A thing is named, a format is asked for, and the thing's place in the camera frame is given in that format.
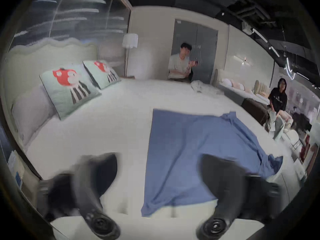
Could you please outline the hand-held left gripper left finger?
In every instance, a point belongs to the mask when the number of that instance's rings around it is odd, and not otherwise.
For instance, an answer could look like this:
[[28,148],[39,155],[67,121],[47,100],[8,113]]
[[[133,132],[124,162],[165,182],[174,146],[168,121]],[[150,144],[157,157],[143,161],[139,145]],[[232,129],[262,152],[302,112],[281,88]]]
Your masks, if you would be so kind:
[[118,239],[120,227],[103,211],[100,201],[114,182],[117,171],[115,153],[82,157],[69,170],[38,183],[38,213],[48,222],[60,217],[82,216],[98,238]]

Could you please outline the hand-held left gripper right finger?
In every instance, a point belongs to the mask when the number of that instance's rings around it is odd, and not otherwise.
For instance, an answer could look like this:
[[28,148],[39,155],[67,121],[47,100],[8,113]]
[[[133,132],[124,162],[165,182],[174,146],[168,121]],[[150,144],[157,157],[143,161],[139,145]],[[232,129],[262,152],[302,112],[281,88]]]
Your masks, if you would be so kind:
[[196,230],[198,239],[220,239],[236,219],[270,223],[281,212],[281,188],[236,162],[203,154],[202,182],[217,198],[214,213]]

